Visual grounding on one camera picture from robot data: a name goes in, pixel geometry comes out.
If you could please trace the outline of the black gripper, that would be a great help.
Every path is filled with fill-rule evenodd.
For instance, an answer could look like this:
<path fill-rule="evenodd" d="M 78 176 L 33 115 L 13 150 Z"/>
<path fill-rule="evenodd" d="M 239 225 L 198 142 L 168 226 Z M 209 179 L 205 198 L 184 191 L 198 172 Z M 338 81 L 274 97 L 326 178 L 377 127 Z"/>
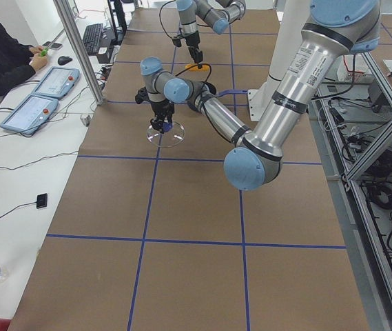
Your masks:
<path fill-rule="evenodd" d="M 190 56 L 194 63 L 203 61 L 203 51 L 198 48 L 200 43 L 200 35 L 198 33 L 186 34 L 185 42 L 189 48 Z"/>
<path fill-rule="evenodd" d="M 169 100 L 160 102 L 151 102 L 151 107 L 154 112 L 154 118 L 150 120 L 152 128 L 165 134 L 172 129 L 172 116 L 174 114 L 174 103 Z"/>

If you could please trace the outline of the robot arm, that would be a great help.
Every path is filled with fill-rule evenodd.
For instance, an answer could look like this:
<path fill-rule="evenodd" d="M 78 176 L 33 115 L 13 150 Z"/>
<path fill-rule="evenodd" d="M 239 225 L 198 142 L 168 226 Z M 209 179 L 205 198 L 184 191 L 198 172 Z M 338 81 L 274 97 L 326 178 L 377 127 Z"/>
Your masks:
<path fill-rule="evenodd" d="M 346 54 L 374 49 L 379 42 L 379 1 L 310 1 L 306 18 L 294 30 L 296 53 L 278 87 L 265 97 L 264 110 L 255 128 L 247 127 L 201 81 L 180 79 L 164 70 L 161 60 L 141 61 L 144 87 L 136 102 L 154 110 L 152 127 L 160 132 L 172 126 L 177 103 L 204 114 L 218 134 L 234 145 L 224 160 L 230 184 L 254 190 L 273 181 L 282 167 L 282 145 L 307 110 L 333 62 Z"/>
<path fill-rule="evenodd" d="M 199 17 L 216 34 L 226 31 L 229 24 L 240 20 L 246 12 L 245 1 L 217 1 L 223 8 L 215 9 L 208 1 L 177 0 L 176 7 L 180 19 L 180 34 L 173 37 L 176 47 L 185 40 L 189 54 L 198 65 L 203 61 L 203 51 L 199 48 L 200 35 L 196 18 Z"/>

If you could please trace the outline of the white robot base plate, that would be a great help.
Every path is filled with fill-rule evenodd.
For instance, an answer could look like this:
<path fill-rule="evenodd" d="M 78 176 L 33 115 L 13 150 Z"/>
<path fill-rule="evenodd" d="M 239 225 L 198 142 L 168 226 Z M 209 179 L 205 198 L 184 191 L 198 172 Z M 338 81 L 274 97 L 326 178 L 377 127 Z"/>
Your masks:
<path fill-rule="evenodd" d="M 260 89 L 248 90 L 247 100 L 252 121 L 259 121 L 271 104 L 303 114 L 309 103 L 307 100 L 288 96 L 288 92 L 280 92 L 278 89 L 268 90 L 266 85 L 261 86 Z"/>

